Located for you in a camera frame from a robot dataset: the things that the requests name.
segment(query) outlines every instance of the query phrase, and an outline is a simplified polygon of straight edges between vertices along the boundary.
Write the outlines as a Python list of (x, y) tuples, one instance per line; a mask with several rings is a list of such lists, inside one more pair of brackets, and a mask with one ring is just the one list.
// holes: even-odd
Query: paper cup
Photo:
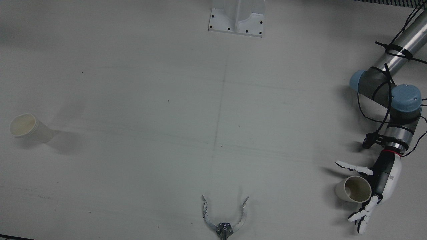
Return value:
[(16, 138), (28, 138), (42, 143), (53, 137), (53, 131), (31, 113), (15, 117), (10, 123), (10, 133)]
[(351, 176), (335, 187), (335, 194), (347, 202), (366, 202), (371, 197), (371, 186), (360, 176)]

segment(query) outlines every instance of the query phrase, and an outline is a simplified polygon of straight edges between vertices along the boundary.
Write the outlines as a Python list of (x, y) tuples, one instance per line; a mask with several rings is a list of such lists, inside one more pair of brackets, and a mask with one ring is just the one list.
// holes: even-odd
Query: white metal bracket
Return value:
[(209, 31), (262, 37), (265, 0), (213, 0)]

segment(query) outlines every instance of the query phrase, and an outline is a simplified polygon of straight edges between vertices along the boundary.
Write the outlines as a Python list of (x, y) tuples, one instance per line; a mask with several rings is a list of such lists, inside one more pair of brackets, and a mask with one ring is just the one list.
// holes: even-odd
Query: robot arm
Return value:
[(350, 80), (350, 86), (354, 90), (388, 109), (390, 120), (384, 135), (378, 134), (378, 129), (367, 134), (363, 142), (364, 148), (378, 143), (384, 150), (370, 168), (336, 162), (342, 168), (365, 175), (372, 188), (371, 198), (348, 217), (350, 222), (359, 221), (357, 232), (360, 234), (365, 232), (375, 207), (393, 193), (401, 172), (400, 158), (408, 150), (421, 117), (420, 90), (413, 85), (396, 85), (391, 76), (427, 43), (427, 11), (422, 12), (392, 43), (394, 44), (382, 44), (390, 47), (386, 48), (386, 53), (369, 70), (357, 71)]

